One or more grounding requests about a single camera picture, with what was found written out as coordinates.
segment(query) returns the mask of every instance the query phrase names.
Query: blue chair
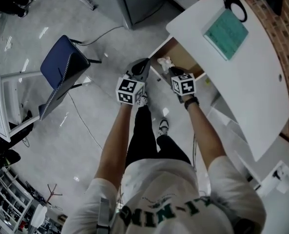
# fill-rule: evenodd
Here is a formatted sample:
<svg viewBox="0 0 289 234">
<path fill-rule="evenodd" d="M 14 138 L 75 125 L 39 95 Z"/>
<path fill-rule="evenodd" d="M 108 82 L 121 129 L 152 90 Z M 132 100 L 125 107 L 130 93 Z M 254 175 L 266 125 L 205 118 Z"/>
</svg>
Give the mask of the blue chair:
<svg viewBox="0 0 289 234">
<path fill-rule="evenodd" d="M 102 63 L 100 60 L 87 59 L 74 45 L 80 41 L 62 36 L 52 47 L 40 71 L 53 88 L 47 102 L 38 107 L 39 120 L 43 120 L 63 101 L 70 89 L 81 86 L 74 85 L 78 78 L 90 67 L 90 63 Z"/>
</svg>

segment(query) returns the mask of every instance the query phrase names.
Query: open drawer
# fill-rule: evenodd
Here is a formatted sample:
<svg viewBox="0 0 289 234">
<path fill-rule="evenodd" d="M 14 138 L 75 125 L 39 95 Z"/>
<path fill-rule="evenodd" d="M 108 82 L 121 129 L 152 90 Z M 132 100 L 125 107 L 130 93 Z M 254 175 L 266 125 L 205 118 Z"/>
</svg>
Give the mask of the open drawer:
<svg viewBox="0 0 289 234">
<path fill-rule="evenodd" d="M 205 75 L 202 68 L 181 44 L 175 38 L 169 37 L 150 56 L 151 67 L 169 84 L 171 84 L 169 73 L 165 73 L 162 66 L 157 62 L 157 59 L 165 57 L 170 57 L 173 64 L 177 68 L 182 69 L 185 73 L 193 73 L 195 80 L 198 80 Z"/>
</svg>

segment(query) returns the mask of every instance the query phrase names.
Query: gray floor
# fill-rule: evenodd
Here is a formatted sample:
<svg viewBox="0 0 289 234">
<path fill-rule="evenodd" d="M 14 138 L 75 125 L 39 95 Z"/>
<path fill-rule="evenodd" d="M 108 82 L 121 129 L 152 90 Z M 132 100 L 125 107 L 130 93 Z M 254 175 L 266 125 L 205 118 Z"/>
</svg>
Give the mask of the gray floor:
<svg viewBox="0 0 289 234">
<path fill-rule="evenodd" d="M 29 148 L 22 142 L 16 145 L 21 161 L 13 165 L 13 169 L 19 178 L 28 180 L 45 197 L 49 195 L 47 184 L 57 183 L 57 192 L 63 196 L 53 197 L 51 202 L 62 207 L 66 215 L 78 204 L 96 172 L 101 148 L 119 109 L 115 96 L 118 77 L 128 63 L 149 56 L 167 38 L 166 24 L 178 14 L 177 9 L 166 3 L 134 30 L 115 29 L 96 43 L 80 47 L 88 58 L 102 59 L 102 64 L 94 64 L 86 72 L 93 83 L 72 90 L 69 94 L 74 103 L 67 95 L 44 121 L 35 123 L 28 136 Z M 98 10 L 92 12 L 78 0 L 36 0 L 25 18 L 7 16 L 0 21 L 0 74 L 21 71 L 27 59 L 26 71 L 39 70 L 46 54 L 63 34 L 90 41 L 116 26 L 119 25 Z M 47 31 L 39 38 L 45 27 Z M 5 52 L 10 36 L 12 47 Z M 205 79 L 197 86 L 202 109 L 208 114 L 217 90 Z M 167 108 L 169 135 L 192 159 L 193 131 L 187 112 L 168 84 L 158 82 L 153 72 L 148 85 L 154 129 L 157 130 L 163 109 Z M 42 77 L 27 78 L 19 83 L 19 100 L 34 115 L 50 93 L 51 88 Z M 207 192 L 208 178 L 199 154 L 196 166 L 200 190 Z"/>
</svg>

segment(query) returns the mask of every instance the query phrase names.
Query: white t-shirt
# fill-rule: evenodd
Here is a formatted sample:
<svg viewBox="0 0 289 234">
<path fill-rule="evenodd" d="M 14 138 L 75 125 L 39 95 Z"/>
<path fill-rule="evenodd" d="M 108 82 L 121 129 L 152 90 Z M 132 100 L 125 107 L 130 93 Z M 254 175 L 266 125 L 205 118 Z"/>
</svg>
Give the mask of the white t-shirt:
<svg viewBox="0 0 289 234">
<path fill-rule="evenodd" d="M 115 216 L 111 233 L 232 234 L 227 215 L 213 201 L 254 222 L 254 233 L 260 233 L 266 218 L 263 204 L 229 158 L 216 158 L 208 175 L 210 200 L 199 198 L 195 171 L 184 161 L 143 159 L 130 164 L 121 185 L 124 207 Z M 62 234 L 96 233 L 101 197 L 109 200 L 113 217 L 117 190 L 109 181 L 95 178 L 82 204 L 67 218 Z"/>
</svg>

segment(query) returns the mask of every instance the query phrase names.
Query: white desk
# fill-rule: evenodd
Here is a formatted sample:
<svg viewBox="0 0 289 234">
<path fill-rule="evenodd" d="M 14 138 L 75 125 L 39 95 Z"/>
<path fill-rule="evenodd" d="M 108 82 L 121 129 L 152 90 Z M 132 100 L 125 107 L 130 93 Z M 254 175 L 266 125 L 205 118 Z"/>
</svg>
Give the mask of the white desk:
<svg viewBox="0 0 289 234">
<path fill-rule="evenodd" d="M 229 61 L 202 34 L 205 25 L 224 7 L 223 0 L 198 1 L 166 29 L 216 86 L 258 160 L 289 118 L 289 96 L 280 61 L 265 29 L 247 3 L 241 2 L 248 14 L 244 26 L 249 34 Z"/>
<path fill-rule="evenodd" d="M 10 142 L 10 137 L 39 119 L 39 116 L 22 123 L 17 93 L 19 78 L 41 75 L 41 72 L 19 72 L 0 76 L 0 137 Z M 18 125 L 10 129 L 9 122 Z"/>
</svg>

